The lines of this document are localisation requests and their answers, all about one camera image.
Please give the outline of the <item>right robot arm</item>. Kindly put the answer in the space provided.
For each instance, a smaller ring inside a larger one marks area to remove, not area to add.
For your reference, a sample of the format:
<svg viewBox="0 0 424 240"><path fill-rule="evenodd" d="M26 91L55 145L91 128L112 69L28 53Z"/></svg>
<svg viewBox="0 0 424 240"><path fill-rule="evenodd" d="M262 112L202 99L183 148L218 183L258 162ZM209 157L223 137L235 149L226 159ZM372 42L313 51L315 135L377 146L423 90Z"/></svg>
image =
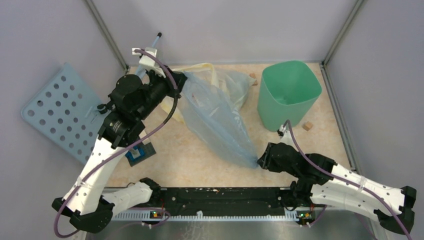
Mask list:
<svg viewBox="0 0 424 240"><path fill-rule="evenodd" d="M281 198L284 207L326 205L344 209L379 222L396 234L411 232L417 191L410 186L390 187L362 175L318 153L302 156L285 143L269 143L258 165L270 172L295 178Z"/></svg>

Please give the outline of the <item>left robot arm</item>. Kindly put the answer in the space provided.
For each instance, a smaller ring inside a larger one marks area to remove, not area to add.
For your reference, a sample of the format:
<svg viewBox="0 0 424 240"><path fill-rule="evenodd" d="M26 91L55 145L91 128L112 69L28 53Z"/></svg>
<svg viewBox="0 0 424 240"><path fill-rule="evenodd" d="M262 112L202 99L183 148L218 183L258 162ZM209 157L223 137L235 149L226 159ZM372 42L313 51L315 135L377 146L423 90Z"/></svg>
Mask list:
<svg viewBox="0 0 424 240"><path fill-rule="evenodd" d="M97 107L105 119L91 155L69 192L52 202L58 216L69 217L77 232L99 233L117 214L139 204L154 207L160 202L159 185L150 178L104 193L120 159L143 143L143 121L164 98L177 102L187 80L184 73L172 70L165 76L154 70L147 75L148 83L135 74L122 76L109 94L109 102Z"/></svg>

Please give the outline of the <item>light blue plastic bag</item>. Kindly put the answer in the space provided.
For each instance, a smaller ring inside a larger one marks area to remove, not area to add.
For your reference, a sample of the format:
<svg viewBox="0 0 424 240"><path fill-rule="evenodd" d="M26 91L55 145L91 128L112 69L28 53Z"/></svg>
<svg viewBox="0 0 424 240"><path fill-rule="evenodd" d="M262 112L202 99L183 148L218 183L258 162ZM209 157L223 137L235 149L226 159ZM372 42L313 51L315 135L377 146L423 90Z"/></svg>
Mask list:
<svg viewBox="0 0 424 240"><path fill-rule="evenodd" d="M179 110L188 129L220 159L257 168L256 147L229 96L192 72L185 72Z"/></svg>

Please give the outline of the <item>green plastic trash bin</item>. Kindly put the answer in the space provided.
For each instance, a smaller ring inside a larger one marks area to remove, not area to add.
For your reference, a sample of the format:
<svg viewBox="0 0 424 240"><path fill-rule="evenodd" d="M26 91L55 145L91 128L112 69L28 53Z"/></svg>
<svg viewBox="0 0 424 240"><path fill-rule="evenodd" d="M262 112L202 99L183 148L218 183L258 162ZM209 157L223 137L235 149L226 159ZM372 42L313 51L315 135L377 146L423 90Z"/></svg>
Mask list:
<svg viewBox="0 0 424 240"><path fill-rule="evenodd" d="M308 65L291 60L266 67L261 74L257 111L263 126L275 132L286 120L294 127L323 89Z"/></svg>

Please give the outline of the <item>translucent white yellow trash bag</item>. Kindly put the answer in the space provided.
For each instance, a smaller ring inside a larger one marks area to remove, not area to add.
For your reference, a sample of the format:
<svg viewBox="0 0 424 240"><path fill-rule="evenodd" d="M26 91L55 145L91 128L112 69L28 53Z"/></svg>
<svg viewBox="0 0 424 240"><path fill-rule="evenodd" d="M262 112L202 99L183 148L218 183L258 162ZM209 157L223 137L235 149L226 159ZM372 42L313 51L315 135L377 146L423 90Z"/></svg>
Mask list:
<svg viewBox="0 0 424 240"><path fill-rule="evenodd" d="M188 74L172 118L187 123L189 111L200 115L203 121L210 121L223 114L218 113L225 107L229 111L239 111L245 103L253 79L246 73L214 66L211 63L198 63L191 66L173 68L173 71Z"/></svg>

